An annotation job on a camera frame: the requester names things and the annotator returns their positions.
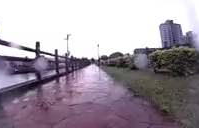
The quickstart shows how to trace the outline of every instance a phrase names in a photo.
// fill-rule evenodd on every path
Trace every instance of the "wet pavement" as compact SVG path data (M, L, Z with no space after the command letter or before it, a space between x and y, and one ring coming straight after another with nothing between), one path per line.
M0 128L177 128L91 65L3 103Z

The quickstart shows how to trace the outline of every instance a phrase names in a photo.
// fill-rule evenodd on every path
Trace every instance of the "bush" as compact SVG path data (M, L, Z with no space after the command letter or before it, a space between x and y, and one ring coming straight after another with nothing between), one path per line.
M167 69L172 75L187 76L198 71L199 52L188 47L157 50L150 54L150 64L155 72Z
M115 53L112 53L109 58L117 58L117 57L122 57L123 54L121 52L115 52Z
M129 68L131 70L137 70L138 67L136 67L134 58L134 55L125 55L123 57L108 59L107 61L104 61L103 64L107 66L116 66L121 68Z

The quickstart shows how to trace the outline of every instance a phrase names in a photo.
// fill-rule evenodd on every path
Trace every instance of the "sky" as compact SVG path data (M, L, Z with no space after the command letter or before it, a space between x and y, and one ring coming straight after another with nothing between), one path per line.
M73 56L97 58L97 44L100 55L161 47L161 23L174 20L185 33L195 18L199 0L0 0L0 39L32 48L40 41L41 50L63 55L71 34ZM0 55L34 57L4 46Z

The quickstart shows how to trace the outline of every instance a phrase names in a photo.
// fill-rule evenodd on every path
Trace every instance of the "water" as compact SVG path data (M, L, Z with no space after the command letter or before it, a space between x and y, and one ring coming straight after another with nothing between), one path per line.
M60 73L65 72L65 69L60 69ZM43 77L55 75L56 71L51 70L42 73ZM15 84L24 83L36 79L35 73L17 74L17 75L0 75L0 89L9 87Z

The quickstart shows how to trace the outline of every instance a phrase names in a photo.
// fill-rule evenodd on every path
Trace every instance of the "street lamp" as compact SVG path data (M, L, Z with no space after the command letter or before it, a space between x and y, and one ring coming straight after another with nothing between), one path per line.
M67 37L64 39L64 40L67 40L67 56L69 56L70 55L70 51L69 51L69 36L70 36L71 34L67 34Z
M99 44L97 45L98 65L100 66Z

